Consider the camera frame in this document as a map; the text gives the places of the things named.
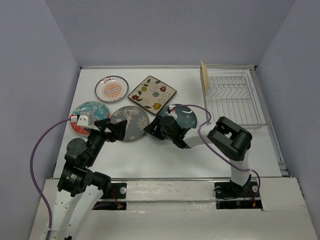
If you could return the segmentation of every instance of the orange sunburst pattern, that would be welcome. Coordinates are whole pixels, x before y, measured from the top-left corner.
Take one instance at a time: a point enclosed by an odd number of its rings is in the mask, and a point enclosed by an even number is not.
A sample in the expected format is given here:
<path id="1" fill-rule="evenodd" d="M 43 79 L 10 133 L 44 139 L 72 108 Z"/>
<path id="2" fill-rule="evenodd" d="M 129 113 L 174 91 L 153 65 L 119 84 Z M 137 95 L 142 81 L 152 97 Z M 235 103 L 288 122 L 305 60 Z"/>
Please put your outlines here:
<path id="1" fill-rule="evenodd" d="M 123 91 L 124 88 L 118 82 L 108 83 L 102 89 L 103 95 L 108 99 L 116 99 L 122 94 Z"/>

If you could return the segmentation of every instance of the gray wall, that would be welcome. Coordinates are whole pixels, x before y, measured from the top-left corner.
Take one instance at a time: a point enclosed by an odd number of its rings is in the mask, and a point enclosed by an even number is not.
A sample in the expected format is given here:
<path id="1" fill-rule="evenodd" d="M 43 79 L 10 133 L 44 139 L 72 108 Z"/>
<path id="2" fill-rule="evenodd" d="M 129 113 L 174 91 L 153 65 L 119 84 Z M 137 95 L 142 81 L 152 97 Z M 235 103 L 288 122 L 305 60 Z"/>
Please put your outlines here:
<path id="1" fill-rule="evenodd" d="M 68 117 L 79 67 L 43 0 L 4 0 L 0 7 L 1 240 L 27 240 L 40 197 L 30 178 L 39 136 Z M 52 175 L 64 126 L 39 146 L 40 185 Z"/>
<path id="2" fill-rule="evenodd" d="M 258 64 L 294 0 L 46 0 L 80 66 Z"/>
<path id="3" fill-rule="evenodd" d="M 320 237 L 320 1 L 296 0 L 258 74 L 290 173 Z"/>

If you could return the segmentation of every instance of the rack wire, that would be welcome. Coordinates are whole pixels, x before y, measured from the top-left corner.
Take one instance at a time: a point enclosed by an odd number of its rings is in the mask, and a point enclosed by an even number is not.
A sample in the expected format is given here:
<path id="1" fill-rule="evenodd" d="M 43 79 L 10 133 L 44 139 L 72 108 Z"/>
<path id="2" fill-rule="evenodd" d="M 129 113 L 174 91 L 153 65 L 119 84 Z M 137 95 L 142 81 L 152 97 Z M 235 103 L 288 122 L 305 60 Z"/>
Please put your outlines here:
<path id="1" fill-rule="evenodd" d="M 225 116 L 248 130 L 266 125 L 258 109 L 254 86 L 246 74 L 209 73 L 208 80 L 206 107 L 215 122 Z"/>

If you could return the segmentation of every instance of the square plate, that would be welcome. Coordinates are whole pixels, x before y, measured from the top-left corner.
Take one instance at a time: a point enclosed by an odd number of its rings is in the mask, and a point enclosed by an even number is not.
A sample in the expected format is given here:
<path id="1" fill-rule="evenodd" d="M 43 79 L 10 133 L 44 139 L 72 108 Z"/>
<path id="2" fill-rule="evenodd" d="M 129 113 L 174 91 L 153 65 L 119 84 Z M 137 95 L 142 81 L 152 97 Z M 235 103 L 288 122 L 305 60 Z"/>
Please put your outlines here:
<path id="1" fill-rule="evenodd" d="M 156 115 L 176 92 L 177 90 L 163 81 L 148 76 L 129 94 L 128 98 Z"/>

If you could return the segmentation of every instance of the red flower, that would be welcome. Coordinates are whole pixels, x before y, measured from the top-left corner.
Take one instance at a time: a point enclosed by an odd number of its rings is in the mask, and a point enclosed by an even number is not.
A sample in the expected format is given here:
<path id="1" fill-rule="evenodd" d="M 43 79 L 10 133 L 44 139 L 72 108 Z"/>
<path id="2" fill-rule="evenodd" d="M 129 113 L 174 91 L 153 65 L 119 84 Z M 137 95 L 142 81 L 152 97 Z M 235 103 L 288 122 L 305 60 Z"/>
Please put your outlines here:
<path id="1" fill-rule="evenodd" d="M 131 98 L 132 98 L 133 100 L 138 100 L 139 96 L 138 96 L 138 95 L 133 95 Z"/>
<path id="2" fill-rule="evenodd" d="M 165 92 L 166 90 L 167 90 L 166 86 L 160 87 L 160 91 L 161 91 L 161 92 Z"/>

